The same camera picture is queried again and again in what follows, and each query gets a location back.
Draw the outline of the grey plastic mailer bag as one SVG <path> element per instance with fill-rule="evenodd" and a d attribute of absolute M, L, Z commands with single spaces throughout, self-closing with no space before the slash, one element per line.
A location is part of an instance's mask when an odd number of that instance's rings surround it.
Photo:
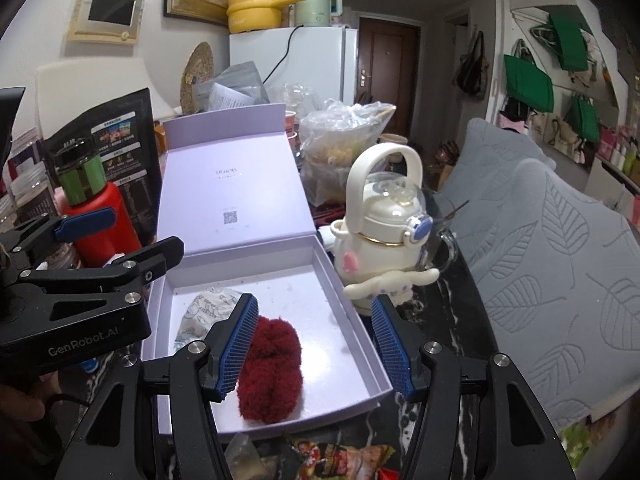
<path fill-rule="evenodd" d="M 197 112 L 269 103 L 262 77 L 253 61 L 232 65 L 213 79 L 194 84 L 192 96 Z"/>

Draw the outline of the white illustrated snack packet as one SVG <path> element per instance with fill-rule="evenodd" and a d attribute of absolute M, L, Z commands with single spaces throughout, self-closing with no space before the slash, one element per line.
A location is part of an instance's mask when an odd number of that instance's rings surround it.
<path fill-rule="evenodd" d="M 241 293 L 233 289 L 209 287 L 195 296 L 183 315 L 174 341 L 178 351 L 192 341 L 203 340 L 212 326 L 225 321 Z"/>

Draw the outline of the black printed package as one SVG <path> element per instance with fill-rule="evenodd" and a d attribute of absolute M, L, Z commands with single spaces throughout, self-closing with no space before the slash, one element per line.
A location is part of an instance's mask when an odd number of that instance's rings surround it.
<path fill-rule="evenodd" d="M 90 108 L 44 140 L 44 151 L 53 157 L 85 138 L 98 151 L 106 180 L 118 186 L 141 244 L 150 244 L 162 187 L 150 90 L 143 88 Z"/>

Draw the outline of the beige wall intercom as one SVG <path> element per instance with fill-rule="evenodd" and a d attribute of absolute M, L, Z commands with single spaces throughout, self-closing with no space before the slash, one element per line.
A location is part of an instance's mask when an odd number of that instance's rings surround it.
<path fill-rule="evenodd" d="M 134 46 L 140 38 L 143 0 L 76 0 L 66 39 Z"/>

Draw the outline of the red water bottle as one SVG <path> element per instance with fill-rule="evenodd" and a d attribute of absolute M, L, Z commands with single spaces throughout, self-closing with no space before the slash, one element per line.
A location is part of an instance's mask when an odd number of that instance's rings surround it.
<path fill-rule="evenodd" d="M 89 195 L 64 191 L 62 214 L 88 214 L 82 237 L 74 241 L 76 252 L 87 268 L 100 268 L 114 255 L 126 255 L 142 248 L 119 188 L 106 182 L 101 191 Z"/>

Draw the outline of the clear plastic food bag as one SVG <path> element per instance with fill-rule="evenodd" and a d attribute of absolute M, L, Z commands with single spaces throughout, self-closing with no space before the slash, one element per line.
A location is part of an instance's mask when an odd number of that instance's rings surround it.
<path fill-rule="evenodd" d="M 344 203 L 352 164 L 378 143 L 395 112 L 394 104 L 327 100 L 300 121 L 300 178 L 311 206 Z"/>

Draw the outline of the dark red fluffy scrunchie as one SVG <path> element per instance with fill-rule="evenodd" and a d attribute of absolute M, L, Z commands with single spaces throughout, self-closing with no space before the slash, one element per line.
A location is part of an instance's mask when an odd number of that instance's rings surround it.
<path fill-rule="evenodd" d="M 236 388 L 241 416 L 267 425 L 287 419 L 302 395 L 301 366 L 294 327 L 282 318 L 260 316 Z"/>

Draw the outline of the gold brown snack bag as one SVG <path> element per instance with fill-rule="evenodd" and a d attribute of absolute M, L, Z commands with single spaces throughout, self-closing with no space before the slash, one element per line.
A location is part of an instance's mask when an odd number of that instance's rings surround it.
<path fill-rule="evenodd" d="M 302 460 L 296 478 L 376 479 L 396 450 L 387 444 L 354 446 L 288 437 L 288 443 Z"/>

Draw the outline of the grey leaf-pattern chair cover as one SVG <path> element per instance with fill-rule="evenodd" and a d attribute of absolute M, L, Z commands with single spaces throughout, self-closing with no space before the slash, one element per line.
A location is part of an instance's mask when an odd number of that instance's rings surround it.
<path fill-rule="evenodd" d="M 556 428 L 639 388 L 639 246 L 627 220 L 573 188 L 528 136 L 474 118 L 437 193 L 498 348 Z"/>

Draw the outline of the brown entrance door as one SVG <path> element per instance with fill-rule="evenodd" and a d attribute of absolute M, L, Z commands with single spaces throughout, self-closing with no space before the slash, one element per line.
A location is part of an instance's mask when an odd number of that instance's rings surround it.
<path fill-rule="evenodd" d="M 396 106 L 385 132 L 408 138 L 419 75 L 419 26 L 360 18 L 357 102 Z"/>

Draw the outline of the white mini fridge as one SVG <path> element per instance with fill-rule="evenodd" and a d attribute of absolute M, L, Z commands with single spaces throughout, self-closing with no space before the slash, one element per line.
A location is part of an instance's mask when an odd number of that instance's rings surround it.
<path fill-rule="evenodd" d="M 358 32 L 340 27 L 288 27 L 229 37 L 230 63 L 255 64 L 266 89 L 301 84 L 318 98 L 355 103 Z"/>

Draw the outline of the yellow pot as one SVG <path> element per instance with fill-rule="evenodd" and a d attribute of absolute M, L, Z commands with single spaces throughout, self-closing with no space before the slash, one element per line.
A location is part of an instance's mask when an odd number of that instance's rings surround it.
<path fill-rule="evenodd" d="M 228 27 L 232 34 L 279 28 L 282 11 L 305 0 L 228 0 Z"/>

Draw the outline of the green electric kettle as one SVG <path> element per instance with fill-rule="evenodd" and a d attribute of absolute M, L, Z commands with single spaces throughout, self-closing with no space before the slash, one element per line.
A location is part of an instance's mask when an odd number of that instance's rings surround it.
<path fill-rule="evenodd" d="M 296 26 L 329 27 L 343 14 L 343 0 L 303 0 L 294 6 Z"/>

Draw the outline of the silver lid spice jar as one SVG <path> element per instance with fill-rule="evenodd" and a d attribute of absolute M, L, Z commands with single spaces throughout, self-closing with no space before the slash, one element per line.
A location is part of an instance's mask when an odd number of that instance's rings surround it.
<path fill-rule="evenodd" d="M 32 182 L 12 183 L 15 198 L 17 219 L 21 222 L 37 218 L 43 214 L 55 217 L 58 214 L 54 196 L 48 179 L 38 179 Z"/>

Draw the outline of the cream cinnamoroll water bottle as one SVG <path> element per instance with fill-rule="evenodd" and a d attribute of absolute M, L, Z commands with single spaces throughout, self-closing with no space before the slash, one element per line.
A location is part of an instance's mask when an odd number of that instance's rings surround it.
<path fill-rule="evenodd" d="M 380 143 L 349 170 L 343 218 L 330 225 L 336 273 L 357 312 L 371 314 L 385 295 L 397 307 L 440 271 L 422 261 L 434 221 L 422 191 L 423 166 L 407 145 Z"/>

